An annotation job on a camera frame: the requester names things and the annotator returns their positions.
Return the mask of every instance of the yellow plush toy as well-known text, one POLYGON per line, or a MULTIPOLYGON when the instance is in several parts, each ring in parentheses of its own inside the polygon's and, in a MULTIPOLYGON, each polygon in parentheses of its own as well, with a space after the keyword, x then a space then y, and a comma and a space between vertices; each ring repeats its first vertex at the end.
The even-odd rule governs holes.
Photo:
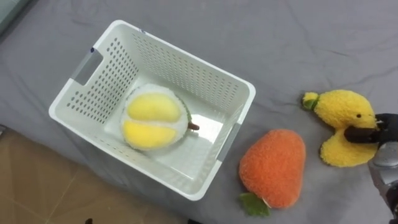
POLYGON ((128 96, 121 116, 125 141, 143 151, 161 149, 180 140, 191 123, 185 103, 166 87, 146 84, 128 96))
POLYGON ((313 110, 324 122, 335 128, 335 134, 322 144, 320 157, 327 164, 352 167, 366 163, 377 150, 377 144, 355 144, 345 138, 349 127, 376 129, 376 118, 369 101, 349 90, 306 93, 304 108, 313 110))

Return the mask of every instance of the gray bedsheet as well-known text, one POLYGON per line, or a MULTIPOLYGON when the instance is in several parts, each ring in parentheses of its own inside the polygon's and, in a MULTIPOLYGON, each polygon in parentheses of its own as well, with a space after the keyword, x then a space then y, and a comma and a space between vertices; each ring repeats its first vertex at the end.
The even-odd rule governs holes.
POLYGON ((366 166, 322 164, 331 130, 297 103, 345 88, 376 112, 398 111, 396 0, 38 0, 0 43, 0 123, 87 164, 107 181, 211 223, 388 223, 366 166), (207 194, 189 202, 62 128, 48 108, 86 51, 122 19, 255 84, 257 96, 207 194), (273 128, 307 145, 303 190, 289 210, 245 216, 238 161, 273 128))

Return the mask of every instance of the orange plush fruit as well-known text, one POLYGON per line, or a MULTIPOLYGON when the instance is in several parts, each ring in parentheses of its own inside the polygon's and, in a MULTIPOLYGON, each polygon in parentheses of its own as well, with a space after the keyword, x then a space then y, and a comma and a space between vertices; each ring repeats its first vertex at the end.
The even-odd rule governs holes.
POLYGON ((272 130, 251 146, 239 164, 239 176, 252 193, 241 196, 248 213, 268 215, 258 211, 259 201, 270 208, 291 207, 300 197, 304 162, 304 142, 291 130, 272 130))

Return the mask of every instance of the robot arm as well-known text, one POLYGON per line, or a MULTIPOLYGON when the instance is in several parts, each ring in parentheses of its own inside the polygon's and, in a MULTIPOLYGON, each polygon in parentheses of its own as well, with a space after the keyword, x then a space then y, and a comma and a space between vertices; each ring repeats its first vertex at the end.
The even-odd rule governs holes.
POLYGON ((368 167, 374 186, 394 215, 390 224, 398 224, 398 114, 378 114, 376 119, 380 130, 348 128, 345 137, 355 143, 379 143, 368 167))
POLYGON ((398 218, 398 142, 387 142, 380 146, 376 155, 368 162, 374 186, 398 218))

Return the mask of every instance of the brown floor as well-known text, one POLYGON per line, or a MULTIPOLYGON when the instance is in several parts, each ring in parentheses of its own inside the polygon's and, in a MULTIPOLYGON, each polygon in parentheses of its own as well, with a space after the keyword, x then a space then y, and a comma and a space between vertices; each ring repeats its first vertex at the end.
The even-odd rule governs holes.
POLYGON ((0 223, 185 224, 13 131, 0 137, 0 223))

